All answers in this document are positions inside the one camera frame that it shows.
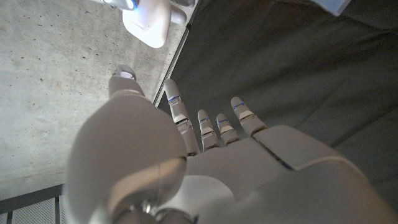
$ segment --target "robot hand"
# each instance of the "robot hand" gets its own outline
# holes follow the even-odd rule
[[[165,83],[172,119],[147,100],[129,67],[79,130],[64,193],[72,223],[397,223],[363,173],[287,126],[266,125],[238,97],[217,126],[198,112],[199,153],[182,97]]]

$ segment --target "concrete wall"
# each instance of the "concrete wall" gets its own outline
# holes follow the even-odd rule
[[[0,1],[0,200],[63,183],[73,138],[107,100],[118,64],[153,100],[184,30],[171,24],[165,46],[152,49],[110,6]]]

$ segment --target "gray cloth backdrop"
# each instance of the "gray cloth backdrop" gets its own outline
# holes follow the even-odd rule
[[[172,73],[198,142],[200,109],[244,137],[239,96],[268,126],[344,154],[398,211],[397,5],[352,0],[333,17],[310,2],[203,0]]]

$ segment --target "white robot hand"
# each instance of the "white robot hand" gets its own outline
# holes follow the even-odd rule
[[[129,67],[110,100],[82,126],[64,192],[72,223],[397,223],[363,173],[341,154],[287,126],[267,126],[238,97],[247,138],[198,112],[203,153],[172,80],[169,115],[148,101]]]

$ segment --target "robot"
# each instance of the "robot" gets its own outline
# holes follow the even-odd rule
[[[268,128],[231,100],[247,138],[198,112],[200,153],[182,96],[165,82],[172,117],[143,94],[131,68],[79,130],[63,191],[72,223],[398,223],[366,176],[288,126]]]

